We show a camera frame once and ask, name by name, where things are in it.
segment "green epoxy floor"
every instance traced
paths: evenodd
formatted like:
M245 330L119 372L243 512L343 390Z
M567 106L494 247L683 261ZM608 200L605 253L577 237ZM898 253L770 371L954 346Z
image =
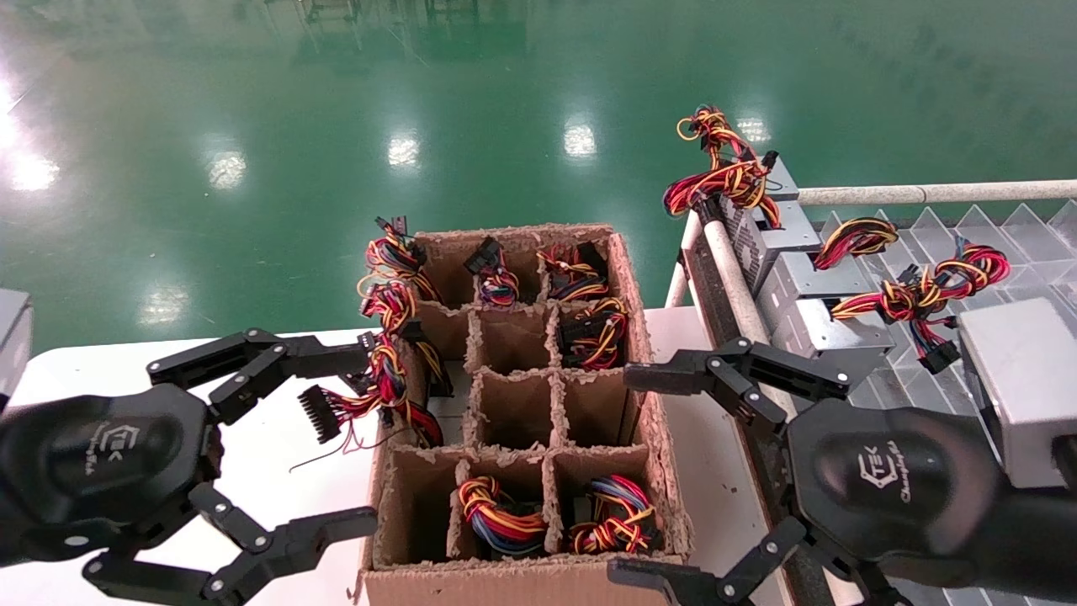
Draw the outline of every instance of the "green epoxy floor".
M1077 159L1073 2L342 6L0 0L0 283L32 292L36 351L363 324L375 214L610 221L660 306L701 101L801 186Z

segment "cardboard box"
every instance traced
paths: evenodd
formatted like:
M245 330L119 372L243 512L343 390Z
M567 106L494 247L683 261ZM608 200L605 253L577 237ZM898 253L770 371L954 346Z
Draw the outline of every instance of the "cardboard box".
M486 236L501 243L529 302L508 311L480 305L477 278L463 262ZM456 443L424 450L406 432L392 436L384 428L379 436L386 442L375 453L370 495L378 532L364 544L359 574L370 605L665 604L658 592L606 579L606 562L618 554L573 555L568 549L573 504L589 480L610 474L638 482L656 508L662 540L649 558L683 563L693 549L661 400L626 391L620 369L562 368L557 327L592 302L550 298L549 276L535 255L555 243L595 242L610 266L611 295L629 313L628 360L652 362L621 236L605 224L547 224L419 232L416 240L446 299L444 307L420 302L422 328L444 358L462 362L470 385L456 385L458 394L466 393ZM414 352L404 360L409 377L422 376ZM456 491L482 475L496 478L517 501L542 504L549 555L491 559Z

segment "white table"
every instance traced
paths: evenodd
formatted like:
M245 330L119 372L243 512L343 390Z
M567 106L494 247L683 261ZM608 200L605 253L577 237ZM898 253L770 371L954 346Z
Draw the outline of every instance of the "white table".
M691 308L648 310L647 324L656 358L666 361L677 349L710 349ZM318 333L326 346L353 343L362 330ZM145 366L206 340L71 348L46 352L26 368L11 405L29 405L81 394L120 396L150 387ZM219 382L194 394L205 397ZM314 432L296 396L312 381L292 379L260 404L241 422L222 427L225 447L218 490L266 529L294 518L368 505L370 452L334 455L289 474L288 469L333 450L318 446ZM339 380L318 383L344 391ZM729 417L710 398L666 397L685 505L696 530L691 564L724 574L765 534L763 511L752 484L749 463ZM356 433L373 442L376 415L356 424ZM318 569L276 580L253 601L254 606L351 604L360 541L330 547ZM228 539L196 519L159 548L144 552L148 562L215 570L238 553ZM4 604L23 606L112 606L82 579L83 564L31 563L0 569ZM760 606L783 603L783 590L768 580L755 597Z

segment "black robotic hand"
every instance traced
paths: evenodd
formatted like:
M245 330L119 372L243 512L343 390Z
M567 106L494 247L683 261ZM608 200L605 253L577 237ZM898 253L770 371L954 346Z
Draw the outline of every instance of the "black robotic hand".
M224 454L220 424L239 421L293 376L361 372L368 348L251 329L151 364L154 386L142 394L4 411L0 566L107 549L83 576L108 595L238 606L275 578L314 568L328 545L372 535L368 507L266 531L212 487ZM186 392L232 374L208 407ZM135 561L199 513L242 550L232 564L210 574Z
M797 549L865 604L908 604L884 575L934 587L982 587L1077 601L1077 499L1062 489L1015 489L974 418L912 408L857 409L845 377L746 340L680 351L665 365L625 368L629 389L709 394L757 436L779 440L788 518L725 577L616 560L613 582L658 589L671 604L751 604ZM786 423L757 383L814 404Z

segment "gray metal box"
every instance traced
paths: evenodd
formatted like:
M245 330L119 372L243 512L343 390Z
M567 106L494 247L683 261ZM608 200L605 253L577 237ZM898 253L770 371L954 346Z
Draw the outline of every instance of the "gray metal box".
M1051 441L1077 434L1077 341L1046 298L961 314L965 379L1019 489L1062 487Z
M0 287L0 409L30 361L30 329L33 308L30 295Z
M733 206L726 197L718 201L718 206L729 240L744 271L744 281L753 296L759 293L763 280L770 272L779 253L813 252L822 245L808 215L795 201L778 202L782 217L780 229L760 228L759 225L765 224L765 221L763 211L758 208L746 212L743 208Z
M849 376L851 389L885 366L886 354L894 347L879 314L835 321L822 298L795 300L770 342L786 352L829 363Z
M767 174L767 195L774 201L792 201L800 197L800 189L793 180L793 174L785 167L785 160L779 155L774 167Z
M852 256L829 269L816 269L805 252L782 252L755 298L767 333L773 335L798 298L837 298L871 291L871 282Z

